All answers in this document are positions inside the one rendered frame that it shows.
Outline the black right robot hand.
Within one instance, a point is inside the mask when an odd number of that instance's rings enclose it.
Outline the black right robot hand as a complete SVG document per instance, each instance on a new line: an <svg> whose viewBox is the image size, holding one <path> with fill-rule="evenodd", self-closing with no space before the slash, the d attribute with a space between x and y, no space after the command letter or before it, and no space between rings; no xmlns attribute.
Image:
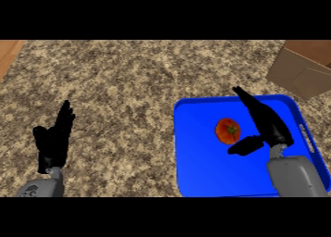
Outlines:
<svg viewBox="0 0 331 237"><path fill-rule="evenodd" d="M258 134L245 137L229 148L229 154L246 156L267 144L268 156L279 158L283 156L283 150L293 144L285 122L274 110L262 104L239 86L233 87L231 90L236 92L248 109Z"/></svg>

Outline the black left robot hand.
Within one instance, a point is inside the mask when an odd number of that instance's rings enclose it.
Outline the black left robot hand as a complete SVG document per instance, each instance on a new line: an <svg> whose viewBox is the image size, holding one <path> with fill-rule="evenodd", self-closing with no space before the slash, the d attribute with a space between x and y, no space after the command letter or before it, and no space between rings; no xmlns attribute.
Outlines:
<svg viewBox="0 0 331 237"><path fill-rule="evenodd" d="M46 174L49 168L65 166L68 140L75 114L69 102L63 101L53 126L46 129L43 126L32 128L35 147L38 150L37 172Z"/></svg>

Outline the red tomato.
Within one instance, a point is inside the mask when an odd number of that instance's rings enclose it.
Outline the red tomato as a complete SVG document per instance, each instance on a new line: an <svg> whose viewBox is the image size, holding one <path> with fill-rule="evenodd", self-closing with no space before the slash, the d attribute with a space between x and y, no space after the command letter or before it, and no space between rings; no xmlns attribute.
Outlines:
<svg viewBox="0 0 331 237"><path fill-rule="evenodd" d="M231 118L221 118L214 127L214 134L223 144L236 144L240 138L239 124Z"/></svg>

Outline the brown cardboard box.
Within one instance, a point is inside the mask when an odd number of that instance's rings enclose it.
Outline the brown cardboard box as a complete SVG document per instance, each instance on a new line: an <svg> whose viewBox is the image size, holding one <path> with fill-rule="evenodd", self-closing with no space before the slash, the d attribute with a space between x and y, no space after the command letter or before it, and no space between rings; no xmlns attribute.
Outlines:
<svg viewBox="0 0 331 237"><path fill-rule="evenodd" d="M331 91L331 40L286 40L265 79L302 99Z"/></svg>

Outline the blue plastic tray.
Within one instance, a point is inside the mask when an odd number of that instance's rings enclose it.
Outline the blue plastic tray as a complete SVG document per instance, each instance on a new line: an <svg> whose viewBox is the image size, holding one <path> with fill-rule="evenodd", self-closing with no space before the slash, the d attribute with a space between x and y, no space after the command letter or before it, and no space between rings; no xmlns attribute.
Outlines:
<svg viewBox="0 0 331 237"><path fill-rule="evenodd" d="M331 175L290 97L283 94L260 95L290 131L293 144L285 156L305 156L316 166L323 186L331 189ZM265 169L268 148L246 156L230 155L230 146L214 134L220 119L233 119L240 136L258 133L248 109L236 96L183 98L174 104L174 156L175 182L180 194L187 197L274 196Z"/></svg>

